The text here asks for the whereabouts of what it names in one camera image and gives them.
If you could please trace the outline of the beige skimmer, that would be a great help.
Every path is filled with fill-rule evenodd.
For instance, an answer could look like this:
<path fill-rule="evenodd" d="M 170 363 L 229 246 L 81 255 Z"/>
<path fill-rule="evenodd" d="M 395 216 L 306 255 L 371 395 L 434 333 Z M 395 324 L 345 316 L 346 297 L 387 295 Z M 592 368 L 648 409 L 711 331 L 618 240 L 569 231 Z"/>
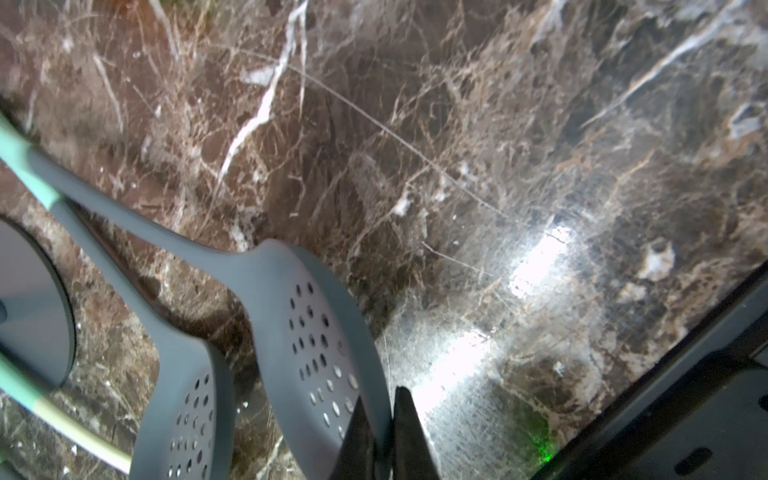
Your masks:
<path fill-rule="evenodd" d="M 1 355 L 1 390 L 61 435 L 124 474 L 131 456 L 116 448 L 72 418 L 50 401 L 28 376 Z"/>

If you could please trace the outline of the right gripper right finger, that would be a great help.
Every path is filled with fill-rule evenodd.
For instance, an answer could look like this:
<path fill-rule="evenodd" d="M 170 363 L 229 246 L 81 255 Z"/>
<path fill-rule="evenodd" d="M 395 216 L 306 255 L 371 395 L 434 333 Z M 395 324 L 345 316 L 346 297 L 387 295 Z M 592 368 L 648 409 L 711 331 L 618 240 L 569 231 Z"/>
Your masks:
<path fill-rule="evenodd" d="M 402 386 L 395 390 L 393 435 L 394 480 L 440 478 L 412 394 Z"/>

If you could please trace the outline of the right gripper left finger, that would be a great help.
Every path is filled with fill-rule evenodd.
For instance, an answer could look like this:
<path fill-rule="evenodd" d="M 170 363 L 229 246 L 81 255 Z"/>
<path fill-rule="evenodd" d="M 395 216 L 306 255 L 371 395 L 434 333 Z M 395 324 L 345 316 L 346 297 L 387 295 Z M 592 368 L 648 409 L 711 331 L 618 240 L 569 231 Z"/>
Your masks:
<path fill-rule="evenodd" d="M 376 441 L 358 398 L 330 480 L 374 480 Z"/>

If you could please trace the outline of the grey skimmer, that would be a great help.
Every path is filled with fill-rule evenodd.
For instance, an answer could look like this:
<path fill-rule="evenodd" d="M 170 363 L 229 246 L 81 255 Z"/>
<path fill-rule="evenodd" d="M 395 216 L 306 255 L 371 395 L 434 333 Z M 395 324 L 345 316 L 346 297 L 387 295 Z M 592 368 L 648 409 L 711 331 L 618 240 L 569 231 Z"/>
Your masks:
<path fill-rule="evenodd" d="M 8 121 L 1 124 L 1 158 L 49 212 L 60 200 L 80 214 L 88 209 L 236 295 L 269 405 L 307 478 L 329 479 L 358 398 L 376 441 L 375 479 L 389 477 L 392 409 L 382 363 L 355 300 L 321 261 L 274 239 L 242 253 L 197 244 L 80 180 Z"/>
<path fill-rule="evenodd" d="M 206 340 L 165 320 L 105 242 L 67 201 L 50 207 L 148 332 L 159 374 L 134 444 L 132 479 L 226 479 L 234 447 L 235 392 L 229 365 Z"/>

